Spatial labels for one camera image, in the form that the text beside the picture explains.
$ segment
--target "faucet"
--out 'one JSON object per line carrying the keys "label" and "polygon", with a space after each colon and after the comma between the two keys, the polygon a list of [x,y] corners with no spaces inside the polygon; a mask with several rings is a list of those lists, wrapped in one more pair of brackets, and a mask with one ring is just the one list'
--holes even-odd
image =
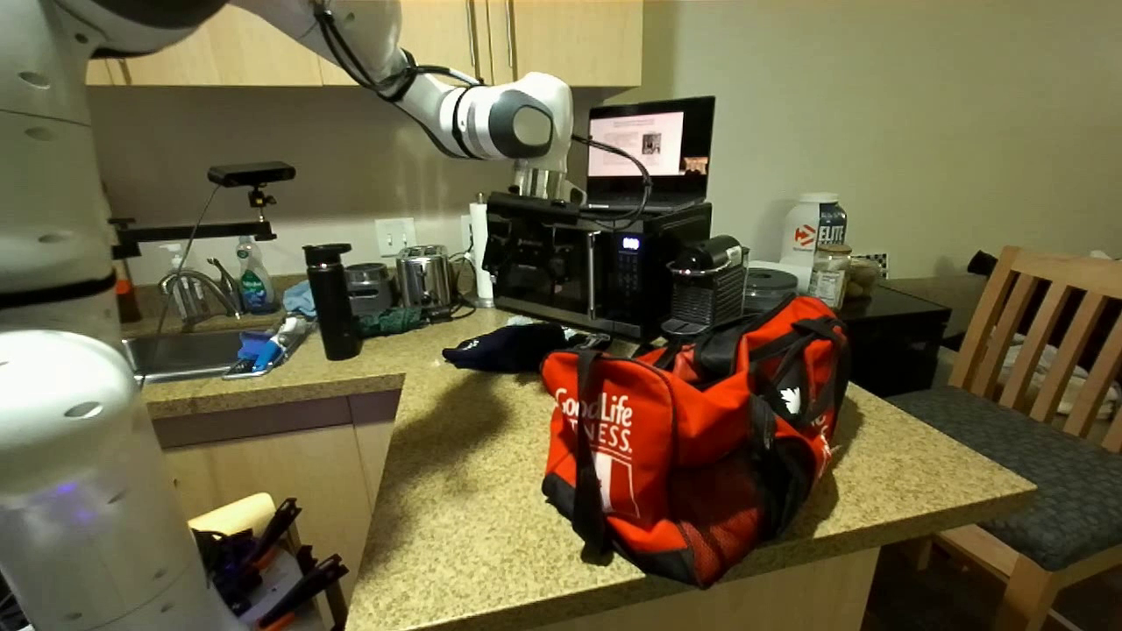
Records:
{"label": "faucet", "polygon": [[156,281],[156,288],[170,301],[174,315],[182,319],[182,333],[190,333],[195,322],[210,319],[206,297],[212,297],[224,309],[224,315],[240,315],[239,296],[236,296],[239,283],[230,283],[230,281],[236,276],[227,276],[227,273],[219,281],[212,281],[199,270],[177,268],[177,270],[167,270]]}

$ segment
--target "red bag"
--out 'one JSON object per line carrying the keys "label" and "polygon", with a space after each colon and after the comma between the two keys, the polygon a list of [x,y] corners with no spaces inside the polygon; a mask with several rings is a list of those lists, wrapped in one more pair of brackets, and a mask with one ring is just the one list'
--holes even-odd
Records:
{"label": "red bag", "polygon": [[805,503],[846,384],[842,322],[808,296],[679,351],[555,351],[543,495],[585,560],[712,585]]}

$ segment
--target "kitchen counter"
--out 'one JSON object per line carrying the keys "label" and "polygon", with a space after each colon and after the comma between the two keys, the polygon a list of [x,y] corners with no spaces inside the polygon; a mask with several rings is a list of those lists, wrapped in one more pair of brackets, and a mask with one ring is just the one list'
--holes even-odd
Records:
{"label": "kitchen counter", "polygon": [[[369,342],[351,360],[324,360],[312,338],[264,379],[161,384],[148,385],[148,402],[161,426],[182,415],[402,391],[355,574],[351,628],[527,628],[694,592],[640,580],[621,558],[607,567],[578,560],[578,538],[541,495],[549,398],[535,376],[460,371],[439,353],[494,328],[496,314],[478,314]],[[856,385],[836,445],[833,469],[791,530],[721,582],[982,522],[1029,497],[1026,481]]]}

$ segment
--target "wall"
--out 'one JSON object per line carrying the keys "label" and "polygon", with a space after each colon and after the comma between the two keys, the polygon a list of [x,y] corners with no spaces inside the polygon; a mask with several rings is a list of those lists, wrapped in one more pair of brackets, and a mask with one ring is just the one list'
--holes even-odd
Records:
{"label": "wall", "polygon": [[[289,163],[266,211],[272,273],[299,273],[305,241],[351,241],[375,255],[375,217],[417,217],[417,238],[460,245],[457,213],[502,190],[509,164],[447,163],[420,128],[357,89],[95,89],[102,184],[118,217],[139,226],[252,222],[245,190],[212,190],[210,164]],[[195,241],[195,261],[230,263],[227,238]],[[164,270],[161,245],[132,263],[139,283]]]}
{"label": "wall", "polygon": [[[777,252],[802,190],[833,190],[852,241],[888,248],[895,276],[1001,241],[1122,252],[1118,23],[1111,0],[648,0],[645,92],[628,97],[718,96],[714,226],[752,255]],[[301,241],[364,255],[379,213],[425,217],[425,238],[451,241],[446,217],[509,184],[509,164],[447,163],[346,89],[97,89],[92,107],[118,213],[190,222],[210,164],[299,164],[272,187],[280,241],[266,245],[289,273]],[[250,217],[245,198],[219,190],[210,217]]]}
{"label": "wall", "polygon": [[975,248],[1122,255],[1122,4],[648,0],[645,83],[718,96],[712,200],[756,255],[833,190],[895,276]]}

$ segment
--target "white robotic arm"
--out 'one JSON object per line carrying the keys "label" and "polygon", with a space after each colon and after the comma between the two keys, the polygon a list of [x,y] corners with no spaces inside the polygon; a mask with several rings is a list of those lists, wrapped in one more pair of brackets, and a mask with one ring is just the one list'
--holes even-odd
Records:
{"label": "white robotic arm", "polygon": [[[340,61],[446,154],[511,163],[518,193],[569,200],[562,81],[485,89],[417,66],[396,44],[396,0],[239,4]],[[111,232],[85,103],[95,53],[164,48],[219,6],[0,0],[0,574],[45,631],[240,628],[202,582],[116,353]]]}

